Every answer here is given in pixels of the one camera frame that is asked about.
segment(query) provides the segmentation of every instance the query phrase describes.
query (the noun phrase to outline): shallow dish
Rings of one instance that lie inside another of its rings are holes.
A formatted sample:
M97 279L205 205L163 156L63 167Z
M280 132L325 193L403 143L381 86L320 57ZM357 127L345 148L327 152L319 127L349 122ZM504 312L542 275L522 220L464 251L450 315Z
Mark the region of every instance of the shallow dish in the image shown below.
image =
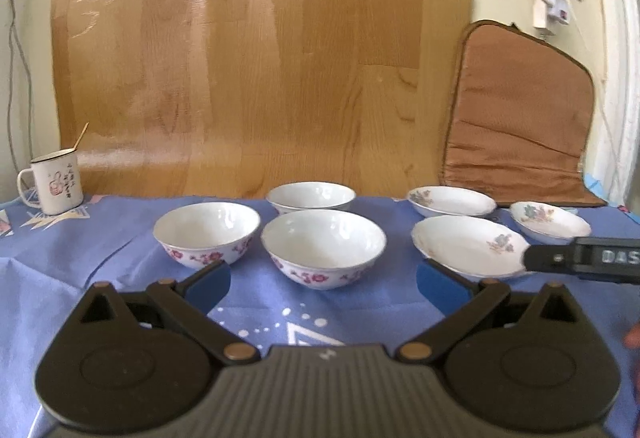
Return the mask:
M472 278L522 274L529 243L503 225L470 216L438 216L416 224L415 247L454 272Z
M518 202L509 208L520 230L545 244L567 244L591 234L591 225L560 207L538 202Z
M197 270L218 259L240 259L259 226L251 207L207 202L168 212L156 222L154 237L175 261Z
M267 201L279 214L306 209L347 211L356 197L353 189L328 182L296 182L281 185L267 194Z
M425 218L435 216L487 216L495 211L489 196L459 187L418 187L409 191L407 199Z
M269 222L262 244L289 279L314 290L357 281L386 247L374 222L350 212L313 209Z

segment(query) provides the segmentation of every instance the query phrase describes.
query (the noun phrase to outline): white mug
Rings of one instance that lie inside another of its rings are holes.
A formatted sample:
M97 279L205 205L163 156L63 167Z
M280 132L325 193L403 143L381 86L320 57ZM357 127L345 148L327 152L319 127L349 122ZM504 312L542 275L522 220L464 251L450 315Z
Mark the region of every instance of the white mug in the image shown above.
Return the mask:
M30 202L22 190L22 175L33 173L39 203ZM20 198L30 207L53 216L82 203L82 186L75 149L63 149L31 160L31 168L18 173Z

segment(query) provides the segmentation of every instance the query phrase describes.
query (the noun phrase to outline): person's hand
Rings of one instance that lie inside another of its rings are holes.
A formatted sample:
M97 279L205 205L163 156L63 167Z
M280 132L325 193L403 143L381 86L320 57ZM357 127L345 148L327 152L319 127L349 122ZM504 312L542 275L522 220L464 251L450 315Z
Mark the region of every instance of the person's hand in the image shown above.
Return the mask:
M627 348L636 350L640 348L640 323L631 328L631 331L626 335L624 344ZM633 372L633 376L636 380L636 400L640 399L638 393L640 392L640 368ZM636 438L640 438L640 421L636 427Z

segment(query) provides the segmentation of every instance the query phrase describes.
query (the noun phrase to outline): brown cushion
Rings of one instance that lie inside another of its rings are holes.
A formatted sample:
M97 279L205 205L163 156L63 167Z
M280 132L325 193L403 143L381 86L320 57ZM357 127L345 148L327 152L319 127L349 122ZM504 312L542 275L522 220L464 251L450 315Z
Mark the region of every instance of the brown cushion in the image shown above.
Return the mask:
M493 21L463 37L441 183L498 204L604 202L578 171L591 126L593 81L561 51Z

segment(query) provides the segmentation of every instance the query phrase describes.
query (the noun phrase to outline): wooden board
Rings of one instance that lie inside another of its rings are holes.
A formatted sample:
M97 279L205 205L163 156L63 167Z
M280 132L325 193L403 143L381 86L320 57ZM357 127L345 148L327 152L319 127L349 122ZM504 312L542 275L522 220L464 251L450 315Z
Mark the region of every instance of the wooden board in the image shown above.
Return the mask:
M87 192L262 197L437 182L471 0L52 0Z

